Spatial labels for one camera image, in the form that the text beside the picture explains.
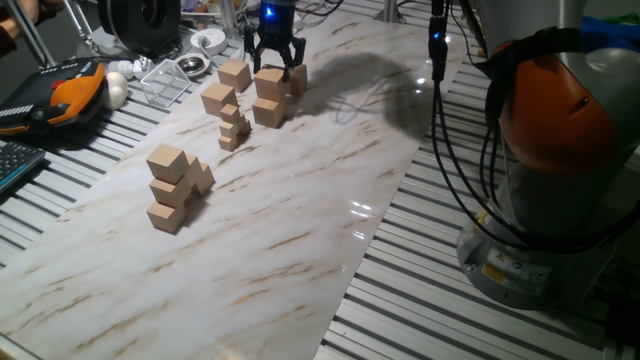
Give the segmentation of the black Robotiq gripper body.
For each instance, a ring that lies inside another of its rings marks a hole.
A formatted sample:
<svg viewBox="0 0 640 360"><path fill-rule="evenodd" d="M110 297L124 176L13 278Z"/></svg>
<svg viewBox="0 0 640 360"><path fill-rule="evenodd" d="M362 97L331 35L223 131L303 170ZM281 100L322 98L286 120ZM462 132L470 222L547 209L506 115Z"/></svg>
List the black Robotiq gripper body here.
<svg viewBox="0 0 640 360"><path fill-rule="evenodd" d="M264 46L285 46L293 37L294 0L262 0L258 35Z"/></svg>

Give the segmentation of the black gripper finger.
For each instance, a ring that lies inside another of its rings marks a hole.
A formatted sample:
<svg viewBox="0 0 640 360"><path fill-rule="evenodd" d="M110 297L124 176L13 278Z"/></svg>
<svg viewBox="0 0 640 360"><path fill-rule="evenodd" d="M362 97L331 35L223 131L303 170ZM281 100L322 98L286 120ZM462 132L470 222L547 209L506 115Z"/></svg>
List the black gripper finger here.
<svg viewBox="0 0 640 360"><path fill-rule="evenodd" d="M284 81L289 81L292 72L302 64L306 49L304 38L292 37L290 42L282 49L284 67Z"/></svg>
<svg viewBox="0 0 640 360"><path fill-rule="evenodd" d="M262 43L255 44L254 38L244 39L244 50L250 56L253 63L253 73L257 74L261 69Z"/></svg>

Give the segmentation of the bare person hand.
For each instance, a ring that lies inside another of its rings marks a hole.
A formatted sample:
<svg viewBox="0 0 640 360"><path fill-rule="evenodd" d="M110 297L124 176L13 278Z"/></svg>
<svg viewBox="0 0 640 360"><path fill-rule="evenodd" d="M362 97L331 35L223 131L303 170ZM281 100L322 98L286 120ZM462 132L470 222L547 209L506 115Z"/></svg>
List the bare person hand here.
<svg viewBox="0 0 640 360"><path fill-rule="evenodd" d="M31 22L37 26L39 24L41 10L39 1L20 0L20 3ZM16 40L23 34L18 21L9 14L8 6L5 5L4 2L1 2L1 34L9 36L12 40Z"/></svg>

